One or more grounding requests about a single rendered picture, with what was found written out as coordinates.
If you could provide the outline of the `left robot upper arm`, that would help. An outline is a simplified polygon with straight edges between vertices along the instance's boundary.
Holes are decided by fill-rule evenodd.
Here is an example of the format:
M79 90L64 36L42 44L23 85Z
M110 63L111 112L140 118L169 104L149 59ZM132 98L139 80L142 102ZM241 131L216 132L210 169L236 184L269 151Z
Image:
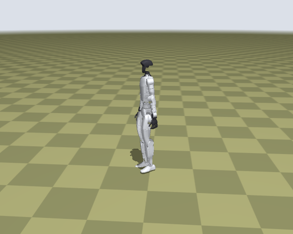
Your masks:
M149 102L152 102L151 98L152 96L155 97L155 91L154 91L154 80L152 78L147 78L146 79L146 84L148 86L148 91L149 91L149 94L150 96L148 96L148 101Z

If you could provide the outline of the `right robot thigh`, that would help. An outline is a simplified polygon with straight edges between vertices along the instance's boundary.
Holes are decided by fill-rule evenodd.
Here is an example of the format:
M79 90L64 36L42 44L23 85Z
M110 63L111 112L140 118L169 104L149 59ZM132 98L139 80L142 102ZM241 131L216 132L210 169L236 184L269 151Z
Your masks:
M141 114L141 111L139 111L138 115L137 115L137 120L136 120L137 132L138 132L140 140L144 143L144 140L143 140L143 137L142 137L142 130L141 130L142 120L143 120L143 116Z

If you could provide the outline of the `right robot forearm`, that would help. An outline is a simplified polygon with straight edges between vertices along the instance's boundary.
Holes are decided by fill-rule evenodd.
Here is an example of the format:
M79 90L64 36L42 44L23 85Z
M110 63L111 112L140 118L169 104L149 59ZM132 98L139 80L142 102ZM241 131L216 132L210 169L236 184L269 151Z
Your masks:
M141 98L140 98L140 110L141 110L141 108L143 107L143 102L144 102L144 101L141 101Z

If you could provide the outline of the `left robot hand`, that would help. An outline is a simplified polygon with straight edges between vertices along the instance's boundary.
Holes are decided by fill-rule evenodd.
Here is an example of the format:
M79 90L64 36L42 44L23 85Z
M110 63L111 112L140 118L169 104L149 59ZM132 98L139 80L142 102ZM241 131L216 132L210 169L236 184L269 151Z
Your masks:
M151 118L152 118L152 120L151 120L151 123L149 124L149 126L152 124L152 127L151 127L151 129L155 129L155 128L157 128L158 127L158 122L157 122L157 117L153 117L153 114L151 114Z

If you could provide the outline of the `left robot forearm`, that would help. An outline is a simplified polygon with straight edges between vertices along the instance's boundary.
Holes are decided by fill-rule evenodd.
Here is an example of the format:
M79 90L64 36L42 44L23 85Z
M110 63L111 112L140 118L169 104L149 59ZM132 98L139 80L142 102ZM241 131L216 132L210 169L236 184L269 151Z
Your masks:
M151 106L151 113L153 114L153 117L157 117L157 110L156 110L156 99L154 96L151 98L152 102L150 103Z

